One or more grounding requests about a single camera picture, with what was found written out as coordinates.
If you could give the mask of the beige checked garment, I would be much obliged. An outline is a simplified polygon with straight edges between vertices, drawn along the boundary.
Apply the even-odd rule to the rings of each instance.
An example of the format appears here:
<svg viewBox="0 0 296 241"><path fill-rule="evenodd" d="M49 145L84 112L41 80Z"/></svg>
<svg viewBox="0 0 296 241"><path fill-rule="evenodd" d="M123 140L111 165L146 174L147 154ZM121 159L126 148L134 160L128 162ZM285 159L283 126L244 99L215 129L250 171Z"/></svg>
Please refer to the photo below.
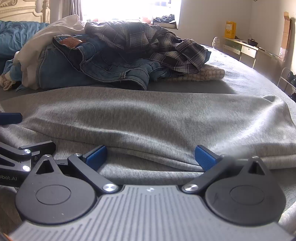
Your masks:
<svg viewBox="0 0 296 241"><path fill-rule="evenodd" d="M221 80L225 76L225 70L212 66L205 65L198 73L194 74L174 74L167 78L166 81L210 81Z"/></svg>

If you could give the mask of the white cream garment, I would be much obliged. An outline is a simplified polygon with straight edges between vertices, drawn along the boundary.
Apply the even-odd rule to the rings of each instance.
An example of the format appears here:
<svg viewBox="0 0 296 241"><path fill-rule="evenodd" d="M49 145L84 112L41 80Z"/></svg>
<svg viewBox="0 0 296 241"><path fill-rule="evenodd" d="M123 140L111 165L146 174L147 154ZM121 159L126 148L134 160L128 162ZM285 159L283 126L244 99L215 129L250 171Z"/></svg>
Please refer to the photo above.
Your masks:
<svg viewBox="0 0 296 241"><path fill-rule="evenodd" d="M14 56L13 64L21 65L22 85L34 90L38 89L36 73L38 58L42 50L50 45L53 37L57 35L74 36L84 34L84 26L85 24L79 19L79 16L70 15L49 24L34 34Z"/></svg>

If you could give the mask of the teal blue duvet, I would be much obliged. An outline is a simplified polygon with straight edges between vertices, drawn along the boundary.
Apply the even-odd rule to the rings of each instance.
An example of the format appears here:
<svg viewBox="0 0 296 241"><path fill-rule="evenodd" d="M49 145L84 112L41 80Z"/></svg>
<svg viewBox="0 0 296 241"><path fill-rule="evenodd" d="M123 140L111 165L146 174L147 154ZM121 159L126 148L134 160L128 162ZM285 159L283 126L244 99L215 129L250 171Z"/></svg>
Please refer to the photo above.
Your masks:
<svg viewBox="0 0 296 241"><path fill-rule="evenodd" d="M13 57L34 34L48 25L32 21L1 21L1 59Z"/></svg>

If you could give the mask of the metal shoe rack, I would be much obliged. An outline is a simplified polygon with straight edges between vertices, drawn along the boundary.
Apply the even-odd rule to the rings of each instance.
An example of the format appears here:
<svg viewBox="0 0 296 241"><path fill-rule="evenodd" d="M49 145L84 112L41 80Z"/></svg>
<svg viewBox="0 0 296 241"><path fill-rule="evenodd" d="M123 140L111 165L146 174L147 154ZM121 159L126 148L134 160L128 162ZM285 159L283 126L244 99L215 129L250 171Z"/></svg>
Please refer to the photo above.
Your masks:
<svg viewBox="0 0 296 241"><path fill-rule="evenodd" d="M287 67L284 67L281 71L281 74L276 86L287 95L294 94L295 93L295 74Z"/></svg>

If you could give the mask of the light blue garment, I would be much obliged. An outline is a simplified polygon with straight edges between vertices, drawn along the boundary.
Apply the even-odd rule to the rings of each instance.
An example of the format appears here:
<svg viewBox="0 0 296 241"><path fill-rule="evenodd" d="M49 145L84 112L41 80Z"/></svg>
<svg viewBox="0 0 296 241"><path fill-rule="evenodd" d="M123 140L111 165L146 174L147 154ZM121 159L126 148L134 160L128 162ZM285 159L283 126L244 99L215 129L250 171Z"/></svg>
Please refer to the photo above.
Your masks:
<svg viewBox="0 0 296 241"><path fill-rule="evenodd" d="M21 82L22 81L22 70L21 70L21 64L18 62L16 64L13 64L13 59L6 61L3 74L9 74L9 77L11 80L15 82Z"/></svg>

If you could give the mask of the black white plaid shirt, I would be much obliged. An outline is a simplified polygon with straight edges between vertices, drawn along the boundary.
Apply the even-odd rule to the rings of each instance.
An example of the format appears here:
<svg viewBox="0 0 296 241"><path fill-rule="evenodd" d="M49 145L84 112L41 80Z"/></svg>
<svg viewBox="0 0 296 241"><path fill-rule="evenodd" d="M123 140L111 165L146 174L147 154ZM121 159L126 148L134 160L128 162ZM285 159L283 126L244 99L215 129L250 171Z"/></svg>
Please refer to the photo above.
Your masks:
<svg viewBox="0 0 296 241"><path fill-rule="evenodd" d="M209 50L194 40L181 39L159 25L123 21L88 22L84 30L122 54L135 54L156 61L179 73L198 73L211 55Z"/></svg>

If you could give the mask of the blue denim jeans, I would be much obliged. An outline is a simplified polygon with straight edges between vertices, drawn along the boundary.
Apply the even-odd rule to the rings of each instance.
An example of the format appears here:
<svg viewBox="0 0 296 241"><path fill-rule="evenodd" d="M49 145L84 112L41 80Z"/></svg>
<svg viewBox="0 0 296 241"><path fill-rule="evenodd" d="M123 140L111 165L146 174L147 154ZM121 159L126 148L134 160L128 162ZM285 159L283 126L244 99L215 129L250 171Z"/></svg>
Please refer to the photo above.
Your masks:
<svg viewBox="0 0 296 241"><path fill-rule="evenodd" d="M98 85L146 90L172 71L157 61L121 53L89 35L57 35L38 59L36 80L42 89Z"/></svg>

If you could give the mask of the cream carved headboard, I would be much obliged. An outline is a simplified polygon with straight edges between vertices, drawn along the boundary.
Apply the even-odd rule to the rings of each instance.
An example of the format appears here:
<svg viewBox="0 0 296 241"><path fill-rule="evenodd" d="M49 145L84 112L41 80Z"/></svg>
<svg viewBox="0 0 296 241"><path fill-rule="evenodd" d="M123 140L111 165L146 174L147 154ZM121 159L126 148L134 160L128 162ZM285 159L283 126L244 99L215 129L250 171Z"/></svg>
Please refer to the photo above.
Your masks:
<svg viewBox="0 0 296 241"><path fill-rule="evenodd" d="M1 21L50 23L50 1L1 1Z"/></svg>

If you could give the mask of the dark clothes on sill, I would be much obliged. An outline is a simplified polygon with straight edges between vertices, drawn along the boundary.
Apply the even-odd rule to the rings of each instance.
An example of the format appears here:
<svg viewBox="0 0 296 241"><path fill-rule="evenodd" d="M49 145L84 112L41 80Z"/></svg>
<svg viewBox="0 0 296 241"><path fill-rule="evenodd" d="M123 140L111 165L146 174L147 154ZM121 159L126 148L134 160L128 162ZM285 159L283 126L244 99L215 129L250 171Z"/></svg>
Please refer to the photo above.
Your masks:
<svg viewBox="0 0 296 241"><path fill-rule="evenodd" d="M164 24L171 24L175 22L175 15L170 14L168 16L156 17L153 18L153 23L164 23Z"/></svg>

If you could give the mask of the cardboard sheet against wall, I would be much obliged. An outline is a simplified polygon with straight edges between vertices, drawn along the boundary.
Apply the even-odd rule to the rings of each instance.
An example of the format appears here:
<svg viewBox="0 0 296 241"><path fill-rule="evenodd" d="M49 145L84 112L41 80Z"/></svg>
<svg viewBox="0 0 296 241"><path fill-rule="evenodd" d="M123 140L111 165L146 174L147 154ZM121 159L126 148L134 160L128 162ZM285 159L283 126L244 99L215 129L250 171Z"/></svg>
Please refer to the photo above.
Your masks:
<svg viewBox="0 0 296 241"><path fill-rule="evenodd" d="M290 43L290 32L292 29L292 20L289 16L289 13L285 11L283 13L284 17L284 28L283 28L283 35L282 35L282 41L280 46L280 52L279 52L279 58L281 61L285 61L287 58L287 50Z"/></svg>

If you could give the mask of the yellow box on desk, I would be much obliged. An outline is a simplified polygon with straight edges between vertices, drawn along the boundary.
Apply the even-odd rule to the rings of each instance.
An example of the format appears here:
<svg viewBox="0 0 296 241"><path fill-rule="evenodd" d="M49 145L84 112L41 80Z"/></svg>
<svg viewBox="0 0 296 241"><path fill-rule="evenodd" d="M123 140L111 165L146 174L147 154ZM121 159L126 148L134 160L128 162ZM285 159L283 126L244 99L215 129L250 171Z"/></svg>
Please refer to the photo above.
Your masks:
<svg viewBox="0 0 296 241"><path fill-rule="evenodd" d="M236 22L227 21L225 25L224 37L228 39L235 39L236 35Z"/></svg>

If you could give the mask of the grey window curtain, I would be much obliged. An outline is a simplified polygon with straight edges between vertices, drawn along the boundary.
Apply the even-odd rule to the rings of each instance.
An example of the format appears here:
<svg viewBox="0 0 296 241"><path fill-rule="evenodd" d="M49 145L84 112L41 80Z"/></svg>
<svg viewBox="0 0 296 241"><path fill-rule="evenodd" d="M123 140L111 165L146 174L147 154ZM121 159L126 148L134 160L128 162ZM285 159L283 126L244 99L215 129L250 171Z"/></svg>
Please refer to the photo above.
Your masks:
<svg viewBox="0 0 296 241"><path fill-rule="evenodd" d="M77 15L80 20L82 17L81 0L63 0L62 1L62 17Z"/></svg>

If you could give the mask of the white desk with drawers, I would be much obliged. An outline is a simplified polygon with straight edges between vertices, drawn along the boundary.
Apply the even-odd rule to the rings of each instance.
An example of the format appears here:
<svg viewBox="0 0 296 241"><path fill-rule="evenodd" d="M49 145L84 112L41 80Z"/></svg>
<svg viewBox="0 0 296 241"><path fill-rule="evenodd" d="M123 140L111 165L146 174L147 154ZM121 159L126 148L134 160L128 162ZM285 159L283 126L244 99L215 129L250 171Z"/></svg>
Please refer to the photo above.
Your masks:
<svg viewBox="0 0 296 241"><path fill-rule="evenodd" d="M225 54L253 69L268 69L278 62L278 56L261 47L249 45L243 40L224 37L222 50Z"/></svg>

